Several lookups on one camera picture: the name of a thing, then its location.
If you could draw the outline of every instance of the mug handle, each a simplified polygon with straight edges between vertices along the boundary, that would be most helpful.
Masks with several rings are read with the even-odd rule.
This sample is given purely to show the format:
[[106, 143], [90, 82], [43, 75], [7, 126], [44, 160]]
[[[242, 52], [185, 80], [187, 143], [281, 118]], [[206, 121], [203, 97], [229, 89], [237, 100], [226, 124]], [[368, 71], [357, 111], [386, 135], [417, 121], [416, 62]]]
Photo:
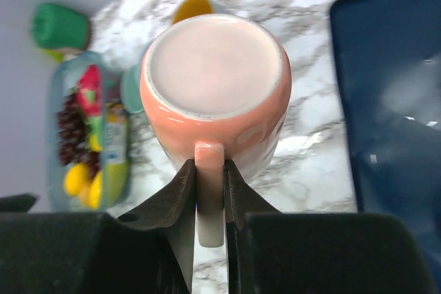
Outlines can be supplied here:
[[223, 229], [223, 166], [225, 150], [220, 143], [199, 141], [194, 147], [196, 205], [199, 244], [220, 247]]

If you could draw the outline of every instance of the plastic food container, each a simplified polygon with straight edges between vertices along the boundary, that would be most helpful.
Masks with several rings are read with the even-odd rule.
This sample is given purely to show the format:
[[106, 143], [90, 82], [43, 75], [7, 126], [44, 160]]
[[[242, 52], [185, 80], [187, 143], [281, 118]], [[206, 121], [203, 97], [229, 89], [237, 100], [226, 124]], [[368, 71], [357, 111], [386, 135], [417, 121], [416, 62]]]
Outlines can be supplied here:
[[47, 127], [52, 210], [104, 210], [127, 192], [129, 124], [120, 81], [94, 52], [54, 73]]

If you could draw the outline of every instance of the light blue cup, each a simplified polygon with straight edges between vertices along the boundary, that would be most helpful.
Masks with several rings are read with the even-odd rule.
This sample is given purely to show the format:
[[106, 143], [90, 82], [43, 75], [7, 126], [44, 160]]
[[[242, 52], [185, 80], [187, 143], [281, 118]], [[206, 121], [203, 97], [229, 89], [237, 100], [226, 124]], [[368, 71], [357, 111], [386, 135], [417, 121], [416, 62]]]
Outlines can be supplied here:
[[121, 81], [121, 101], [124, 108], [131, 114], [139, 114], [144, 112], [141, 97], [139, 95], [139, 82], [141, 80], [141, 64], [144, 54], [147, 52], [153, 41], [145, 46], [145, 49], [139, 57], [138, 63], [133, 65], [124, 73]]

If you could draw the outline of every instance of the clear plastic container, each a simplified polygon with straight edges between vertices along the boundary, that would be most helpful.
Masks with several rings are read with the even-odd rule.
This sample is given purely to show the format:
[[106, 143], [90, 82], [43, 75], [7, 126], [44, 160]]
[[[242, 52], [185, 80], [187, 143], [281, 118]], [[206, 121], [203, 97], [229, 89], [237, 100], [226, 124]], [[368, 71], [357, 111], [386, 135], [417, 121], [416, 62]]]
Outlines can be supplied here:
[[[94, 176], [89, 175], [89, 178], [85, 180], [85, 172], [77, 170], [84, 170], [86, 161], [83, 162], [82, 159], [79, 161], [76, 158], [75, 162], [70, 162], [68, 165], [63, 165], [61, 162], [62, 138], [59, 129], [59, 112], [65, 110], [65, 101], [72, 93], [81, 91], [89, 102], [89, 90], [78, 90], [78, 86], [80, 79], [85, 76], [91, 66], [96, 66], [95, 72], [99, 73], [99, 85], [95, 94], [99, 98], [94, 100], [100, 100], [100, 104], [95, 104], [97, 106], [92, 116], [89, 108], [80, 106], [82, 103], [79, 103], [76, 108], [80, 109], [81, 118], [84, 118], [87, 123], [88, 134], [84, 143], [87, 152], [83, 152], [83, 155], [90, 152], [93, 146], [94, 151], [99, 152], [99, 171]], [[47, 127], [48, 195], [53, 211], [104, 210], [121, 201], [127, 193], [130, 173], [127, 154], [129, 123], [121, 104], [120, 81], [121, 75], [108, 71], [101, 56], [94, 52], [83, 52], [75, 59], [60, 64], [54, 73], [50, 86]], [[81, 166], [76, 167], [76, 172], [71, 171], [79, 163]]]

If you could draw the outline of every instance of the green lid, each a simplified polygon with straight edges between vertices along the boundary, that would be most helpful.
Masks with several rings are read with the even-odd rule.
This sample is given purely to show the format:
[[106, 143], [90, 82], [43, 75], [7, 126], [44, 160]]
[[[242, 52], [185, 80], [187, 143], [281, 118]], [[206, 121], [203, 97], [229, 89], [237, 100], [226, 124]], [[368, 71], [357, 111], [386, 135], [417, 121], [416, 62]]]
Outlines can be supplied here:
[[134, 65], [123, 74], [121, 79], [121, 101], [124, 108], [131, 114], [144, 112], [143, 103], [139, 95], [138, 66]]
[[42, 3], [32, 19], [32, 37], [40, 48], [84, 50], [90, 33], [89, 19], [69, 8]]

